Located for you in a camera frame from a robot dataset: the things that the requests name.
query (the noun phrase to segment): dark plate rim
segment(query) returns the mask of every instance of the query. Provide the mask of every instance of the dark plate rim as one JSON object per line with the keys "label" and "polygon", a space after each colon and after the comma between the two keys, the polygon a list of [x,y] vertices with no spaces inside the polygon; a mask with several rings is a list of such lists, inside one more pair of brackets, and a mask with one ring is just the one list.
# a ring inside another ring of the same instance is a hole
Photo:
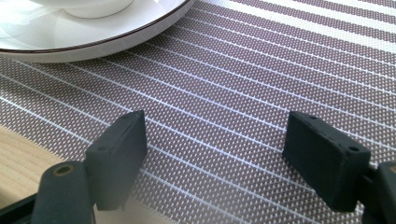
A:
{"label": "dark plate rim", "polygon": [[189,2],[194,1],[194,0],[185,0],[184,2],[182,2],[180,5],[178,5],[177,7],[175,7],[174,9],[172,9],[171,11],[169,11],[168,13],[166,13],[165,15],[161,16],[160,18],[158,18],[155,21],[152,21],[146,25],[143,25],[137,29],[134,29],[130,32],[121,34],[121,35],[116,35],[107,39],[103,39],[103,40],[99,40],[99,41],[95,41],[95,42],[91,42],[88,44],[82,44],[82,45],[76,45],[73,47],[67,47],[67,48],[59,48],[59,49],[0,49],[0,53],[22,53],[22,54],[37,54],[37,53],[55,53],[55,52],[63,52],[63,51],[69,51],[69,50],[75,50],[75,49],[85,49],[85,48],[89,48],[92,46],[96,46],[96,45],[101,45],[101,44],[105,44],[117,39],[121,39],[124,38],[125,36],[128,35],[133,35],[135,33],[138,33],[142,30],[145,30],[147,28],[149,28],[150,26],[165,20],[166,18],[170,17],[172,14],[174,14],[175,12],[179,11],[181,8],[183,8],[184,6],[186,6]]}

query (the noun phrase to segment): ceramic dish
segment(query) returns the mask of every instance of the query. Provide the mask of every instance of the ceramic dish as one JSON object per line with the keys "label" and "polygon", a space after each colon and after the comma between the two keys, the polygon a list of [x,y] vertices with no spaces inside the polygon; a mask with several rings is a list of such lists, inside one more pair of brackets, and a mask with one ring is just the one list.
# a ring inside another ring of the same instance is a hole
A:
{"label": "ceramic dish", "polygon": [[108,17],[82,19],[27,0],[0,1],[0,56],[32,63],[103,57],[149,40],[195,0],[134,0]]}

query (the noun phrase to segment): placemat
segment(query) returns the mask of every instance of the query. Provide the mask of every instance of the placemat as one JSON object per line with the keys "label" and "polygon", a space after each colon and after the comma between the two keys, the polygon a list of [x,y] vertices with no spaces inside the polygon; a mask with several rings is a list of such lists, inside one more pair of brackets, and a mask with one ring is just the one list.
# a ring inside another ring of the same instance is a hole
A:
{"label": "placemat", "polygon": [[0,124],[66,160],[146,112],[134,195],[179,223],[359,223],[282,158],[290,110],[396,150],[396,2],[201,0],[147,43],[105,58],[0,59]]}

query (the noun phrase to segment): wooden surface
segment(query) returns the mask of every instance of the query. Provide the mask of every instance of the wooden surface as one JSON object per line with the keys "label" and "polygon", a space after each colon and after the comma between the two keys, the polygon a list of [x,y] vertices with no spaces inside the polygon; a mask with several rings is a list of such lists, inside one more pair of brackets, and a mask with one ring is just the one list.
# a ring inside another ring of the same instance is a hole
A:
{"label": "wooden surface", "polygon": [[[0,208],[37,192],[42,173],[62,159],[43,147],[0,126]],[[173,223],[141,203],[131,211],[97,212],[98,224]]]}

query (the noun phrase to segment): woven fabric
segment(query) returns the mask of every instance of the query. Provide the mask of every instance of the woven fabric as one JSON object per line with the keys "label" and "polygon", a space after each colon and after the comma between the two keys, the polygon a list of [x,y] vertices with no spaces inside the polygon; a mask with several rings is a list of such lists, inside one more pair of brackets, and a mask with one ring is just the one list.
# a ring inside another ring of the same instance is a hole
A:
{"label": "woven fabric", "polygon": [[65,160],[144,109],[135,195],[179,223],[359,223],[282,158],[290,110],[396,150],[396,3],[201,0],[147,43],[105,58],[0,59],[0,125]]}

